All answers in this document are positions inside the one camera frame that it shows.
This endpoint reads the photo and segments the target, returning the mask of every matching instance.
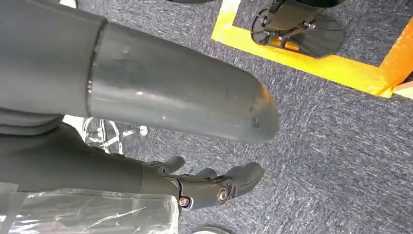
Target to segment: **screw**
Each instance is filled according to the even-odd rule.
[[[220,188],[218,191],[218,202],[224,203],[228,199],[228,191],[226,188]]]
[[[188,206],[188,205],[189,205],[189,199],[186,198],[186,197],[181,197],[181,198],[179,199],[179,205],[180,205],[180,206],[183,206],[183,207]]]

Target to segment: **yellow floor marking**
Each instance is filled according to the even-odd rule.
[[[380,67],[336,55],[315,59],[298,53],[256,44],[250,32],[233,26],[241,0],[223,0],[212,39],[236,49],[311,73],[342,85],[382,97],[413,70],[413,18]]]

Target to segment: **gray mannequin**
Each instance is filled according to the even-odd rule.
[[[31,193],[171,195],[189,211],[244,195],[263,176],[257,163],[222,176],[171,175],[182,158],[107,154],[61,121],[97,117],[262,143],[275,136],[279,115],[251,74],[48,0],[1,1],[0,31],[0,182]]]

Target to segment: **floor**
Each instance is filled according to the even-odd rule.
[[[233,234],[413,233],[413,101],[340,86],[210,40],[220,2],[78,0],[107,16],[217,57],[255,75],[275,97],[281,130],[245,145],[150,128],[125,142],[129,157],[183,156],[185,172],[261,163],[266,174],[249,195],[184,213],[180,233],[215,225]],[[243,0],[235,25],[249,28],[271,0]],[[379,65],[413,15],[411,0],[347,0],[324,12],[347,32],[341,56]],[[122,124],[122,128],[137,128]]]

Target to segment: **plastic sheet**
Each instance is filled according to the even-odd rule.
[[[63,189],[13,192],[0,183],[1,234],[177,234],[178,203],[169,195]]]

